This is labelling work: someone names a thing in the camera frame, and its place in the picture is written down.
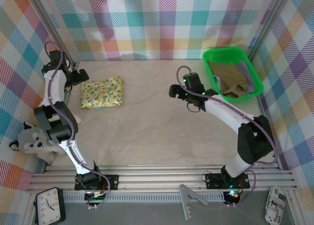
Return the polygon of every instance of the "gray and white plush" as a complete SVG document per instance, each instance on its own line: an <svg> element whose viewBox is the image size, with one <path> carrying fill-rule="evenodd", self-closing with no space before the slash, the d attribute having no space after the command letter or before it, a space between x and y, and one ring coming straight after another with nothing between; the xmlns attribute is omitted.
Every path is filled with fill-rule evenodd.
<svg viewBox="0 0 314 225"><path fill-rule="evenodd" d="M56 155L65 155L66 152L52 140L48 140L44 131L24 122L24 129L18 134L17 141L9 145L13 150L20 150L26 154L35 154L38 158L43 159L51 164Z"/></svg>

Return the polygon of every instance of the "folded fabric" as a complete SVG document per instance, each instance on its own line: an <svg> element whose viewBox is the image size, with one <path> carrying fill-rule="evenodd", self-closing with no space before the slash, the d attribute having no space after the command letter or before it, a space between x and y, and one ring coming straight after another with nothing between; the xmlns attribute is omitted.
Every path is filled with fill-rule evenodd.
<svg viewBox="0 0 314 225"><path fill-rule="evenodd" d="M231 98L247 95L248 82L235 64L209 62L209 67L214 75L220 78L222 94Z"/></svg>
<svg viewBox="0 0 314 225"><path fill-rule="evenodd" d="M249 68L247 67L247 64L245 61L240 62L236 65L238 70L246 77L246 80L248 82L248 88L246 90L247 93L254 93L255 92L255 85L250 73Z"/></svg>
<svg viewBox="0 0 314 225"><path fill-rule="evenodd" d="M81 83L81 108L113 107L122 104L124 82L121 77Z"/></svg>

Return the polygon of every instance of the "green plastic basket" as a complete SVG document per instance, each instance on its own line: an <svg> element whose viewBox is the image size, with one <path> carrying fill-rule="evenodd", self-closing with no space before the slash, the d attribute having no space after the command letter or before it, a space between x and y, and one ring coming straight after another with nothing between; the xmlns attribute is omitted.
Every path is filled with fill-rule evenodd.
<svg viewBox="0 0 314 225"><path fill-rule="evenodd" d="M209 73L209 77L213 83L215 91L217 91L226 101L240 101L240 100L247 100L251 98L252 96L258 96L263 92L263 83L261 79L259 78L258 74L256 73L252 63L248 59L246 53L244 50L242 50L239 47L224 47L224 48L217 48L212 49L204 52L203 54L203 60L205 62L207 71ZM228 96L224 96L215 81L214 75L210 69L210 66L208 64L208 61L210 63L214 64L222 64L222 63L230 63L230 64L239 64L242 61L245 61L247 64L247 67L251 73L252 80L254 82L255 86L255 92L247 94L245 96L241 96L239 98L231 98Z"/></svg>

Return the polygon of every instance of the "clock face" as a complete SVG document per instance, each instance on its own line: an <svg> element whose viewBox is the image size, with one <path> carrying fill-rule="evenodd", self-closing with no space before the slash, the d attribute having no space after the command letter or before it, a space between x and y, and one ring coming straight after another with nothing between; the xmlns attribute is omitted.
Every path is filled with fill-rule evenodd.
<svg viewBox="0 0 314 225"><path fill-rule="evenodd" d="M60 205L57 188L37 195L38 224L49 225L60 220Z"/></svg>

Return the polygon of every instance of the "olive green cloth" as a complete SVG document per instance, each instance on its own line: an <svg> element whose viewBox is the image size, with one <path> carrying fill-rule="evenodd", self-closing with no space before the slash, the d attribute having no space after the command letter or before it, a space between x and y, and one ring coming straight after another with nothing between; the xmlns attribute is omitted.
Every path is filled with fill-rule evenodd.
<svg viewBox="0 0 314 225"><path fill-rule="evenodd" d="M222 94L231 98L247 95L248 82L235 64L212 64L209 67L220 78Z"/></svg>

